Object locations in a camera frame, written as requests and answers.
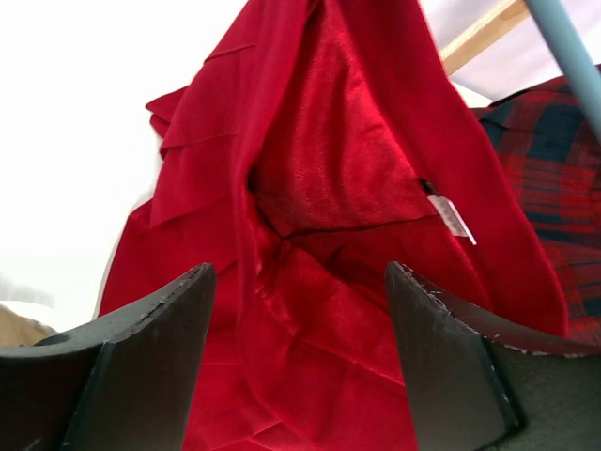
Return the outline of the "red skirt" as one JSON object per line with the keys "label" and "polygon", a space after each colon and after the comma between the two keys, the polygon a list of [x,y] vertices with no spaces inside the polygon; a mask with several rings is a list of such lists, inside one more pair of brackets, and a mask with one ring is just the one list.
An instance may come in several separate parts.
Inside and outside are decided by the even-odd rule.
{"label": "red skirt", "polygon": [[414,449],[392,260],[566,335],[558,278],[417,2],[250,1],[148,109],[162,169],[100,310],[215,266],[185,449]]}

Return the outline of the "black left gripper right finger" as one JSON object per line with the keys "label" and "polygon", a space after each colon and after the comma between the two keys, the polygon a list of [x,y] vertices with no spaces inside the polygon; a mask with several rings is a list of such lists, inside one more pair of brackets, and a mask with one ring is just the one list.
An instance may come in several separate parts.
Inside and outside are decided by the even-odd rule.
{"label": "black left gripper right finger", "polygon": [[599,448],[599,348],[503,319],[396,262],[386,289],[420,449]]}

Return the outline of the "grey-blue hanger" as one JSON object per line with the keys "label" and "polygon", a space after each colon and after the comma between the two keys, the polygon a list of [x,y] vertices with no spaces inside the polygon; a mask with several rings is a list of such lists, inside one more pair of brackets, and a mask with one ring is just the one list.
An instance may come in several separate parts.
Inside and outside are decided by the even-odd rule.
{"label": "grey-blue hanger", "polygon": [[526,0],[525,3],[600,142],[600,72],[577,29],[560,1]]}

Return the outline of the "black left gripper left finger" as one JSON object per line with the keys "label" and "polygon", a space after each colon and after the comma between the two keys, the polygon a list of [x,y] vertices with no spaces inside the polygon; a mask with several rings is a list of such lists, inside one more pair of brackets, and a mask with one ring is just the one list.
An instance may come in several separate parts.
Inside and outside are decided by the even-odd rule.
{"label": "black left gripper left finger", "polygon": [[202,264],[87,324],[2,348],[2,448],[180,449],[216,286]]}

